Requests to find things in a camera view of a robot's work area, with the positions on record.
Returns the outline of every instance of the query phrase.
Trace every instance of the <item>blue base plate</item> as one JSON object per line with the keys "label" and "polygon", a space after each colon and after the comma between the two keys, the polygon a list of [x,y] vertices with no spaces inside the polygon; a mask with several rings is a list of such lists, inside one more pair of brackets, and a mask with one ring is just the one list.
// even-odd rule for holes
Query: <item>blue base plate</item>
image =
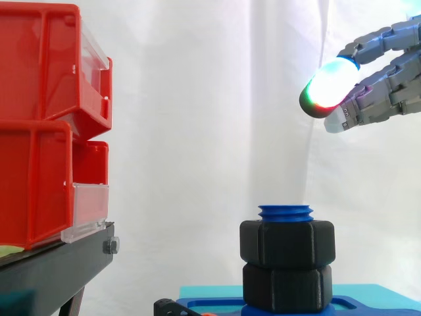
{"label": "blue base plate", "polygon": [[[275,315],[246,306],[240,296],[242,290],[241,286],[186,286],[180,290],[181,298],[178,303],[198,313],[213,313],[218,316]],[[421,303],[375,284],[336,285],[334,294],[332,304],[323,312],[306,315],[421,316]]]}

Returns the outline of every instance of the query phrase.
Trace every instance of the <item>white curtain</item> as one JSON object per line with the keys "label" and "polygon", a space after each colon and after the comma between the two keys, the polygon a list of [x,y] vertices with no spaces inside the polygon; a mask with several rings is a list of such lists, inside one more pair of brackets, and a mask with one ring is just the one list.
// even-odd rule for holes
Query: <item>white curtain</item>
{"label": "white curtain", "polygon": [[269,203],[335,224],[335,283],[421,300],[421,115],[332,135],[298,104],[320,63],[406,18],[398,0],[76,4],[114,60],[100,139],[121,239],[81,315],[151,315],[181,285],[241,284],[239,224]]}

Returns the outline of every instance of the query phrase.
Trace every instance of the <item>stacked nuts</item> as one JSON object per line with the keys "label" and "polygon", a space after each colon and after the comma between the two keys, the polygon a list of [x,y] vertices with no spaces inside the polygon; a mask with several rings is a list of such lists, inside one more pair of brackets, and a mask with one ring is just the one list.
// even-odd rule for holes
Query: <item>stacked nuts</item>
{"label": "stacked nuts", "polygon": [[312,219],[242,222],[247,305],[271,313],[318,313],[331,302],[334,226],[308,218]]}

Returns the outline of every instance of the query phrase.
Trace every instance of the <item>blue threads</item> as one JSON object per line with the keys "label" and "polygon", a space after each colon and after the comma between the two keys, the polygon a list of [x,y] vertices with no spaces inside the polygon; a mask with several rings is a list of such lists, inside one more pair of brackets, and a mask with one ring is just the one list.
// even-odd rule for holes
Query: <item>blue threads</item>
{"label": "blue threads", "polygon": [[297,223],[310,222],[313,210],[308,205],[261,205],[262,222]]}

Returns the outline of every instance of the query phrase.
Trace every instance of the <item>stacked storage bins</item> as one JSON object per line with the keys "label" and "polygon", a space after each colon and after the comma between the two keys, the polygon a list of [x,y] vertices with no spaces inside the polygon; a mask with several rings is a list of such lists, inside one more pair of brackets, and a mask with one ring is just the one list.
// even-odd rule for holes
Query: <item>stacked storage bins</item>
{"label": "stacked storage bins", "polygon": [[74,5],[0,3],[0,246],[104,229],[112,63]]}

